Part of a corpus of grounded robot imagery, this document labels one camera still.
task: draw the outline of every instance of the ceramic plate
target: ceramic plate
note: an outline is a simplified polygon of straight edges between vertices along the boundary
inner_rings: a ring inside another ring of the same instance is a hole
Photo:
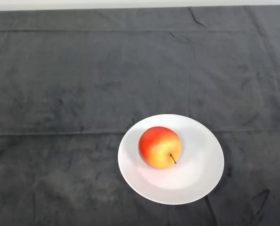
[[[140,157],[138,143],[149,128],[162,126],[177,133],[182,153],[173,167],[154,169]],[[181,115],[161,114],[135,124],[123,137],[118,151],[122,176],[137,193],[163,204],[185,204],[198,200],[219,182],[224,169],[222,148],[201,123]]]

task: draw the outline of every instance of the apple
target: apple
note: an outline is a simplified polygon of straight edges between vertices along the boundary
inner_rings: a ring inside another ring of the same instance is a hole
[[[179,160],[182,143],[179,136],[165,127],[146,130],[139,140],[139,154],[147,165],[162,170]]]

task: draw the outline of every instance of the plate rim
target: plate rim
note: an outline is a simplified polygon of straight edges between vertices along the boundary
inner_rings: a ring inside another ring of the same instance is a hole
[[[208,191],[207,193],[204,193],[203,196],[199,197],[199,198],[196,198],[196,199],[193,199],[191,201],[185,201],[185,202],[162,202],[162,201],[157,201],[157,200],[154,200],[153,198],[150,198],[150,197],[147,197],[146,195],[142,194],[140,191],[138,191],[135,187],[133,187],[130,182],[126,179],[126,177],[124,176],[124,173],[123,173],[123,170],[121,169],[120,167],[120,160],[119,160],[119,151],[120,151],[120,147],[122,145],[122,141],[124,140],[124,137],[125,135],[135,126],[137,125],[139,122],[145,120],[145,119],[148,119],[148,118],[151,118],[151,117],[156,117],[156,116],[161,116],[161,115],[166,115],[166,116],[179,116],[179,117],[183,117],[183,118],[186,118],[186,119],[190,119],[190,120],[193,120],[197,123],[199,123],[201,126],[203,126],[205,129],[207,129],[211,134],[212,136],[215,138],[216,142],[218,143],[219,147],[221,148],[221,151],[222,151],[222,160],[223,160],[223,167],[222,167],[222,172],[221,172],[221,176],[219,177],[219,179],[217,180],[216,184],[210,189],[210,191]],[[211,193],[215,187],[219,184],[221,178],[222,178],[222,175],[224,173],[224,167],[225,167],[225,157],[224,157],[224,152],[223,152],[223,149],[222,149],[222,146],[220,144],[220,142],[218,141],[218,139],[216,138],[216,136],[213,134],[213,132],[211,132],[210,129],[208,129],[205,125],[203,125],[202,123],[198,122],[197,120],[193,119],[193,118],[190,118],[190,117],[187,117],[187,116],[184,116],[184,115],[179,115],[179,114],[156,114],[156,115],[152,115],[152,116],[149,116],[149,117],[146,117],[142,120],[140,120],[139,122],[135,123],[133,126],[131,126],[124,134],[123,138],[121,139],[120,141],[120,145],[118,147],[118,166],[119,166],[119,170],[120,170],[120,173],[122,175],[122,177],[124,178],[124,180],[126,181],[126,183],[139,195],[141,195],[142,197],[150,200],[150,201],[153,201],[153,202],[156,202],[156,203],[160,203],[160,204],[165,204],[165,205],[183,205],[183,204],[187,204],[187,203],[191,203],[191,202],[195,202],[201,198],[204,198],[206,195],[208,195],[209,193]]]

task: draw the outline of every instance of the dark gray tablecloth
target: dark gray tablecloth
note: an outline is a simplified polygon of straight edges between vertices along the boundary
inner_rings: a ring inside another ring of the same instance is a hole
[[[219,185],[168,206],[117,165],[134,123],[206,125]],[[280,6],[0,12],[0,226],[280,226]]]

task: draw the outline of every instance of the white wall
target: white wall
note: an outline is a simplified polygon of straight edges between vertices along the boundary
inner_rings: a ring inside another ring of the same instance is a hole
[[[0,10],[280,5],[280,0],[0,0]]]

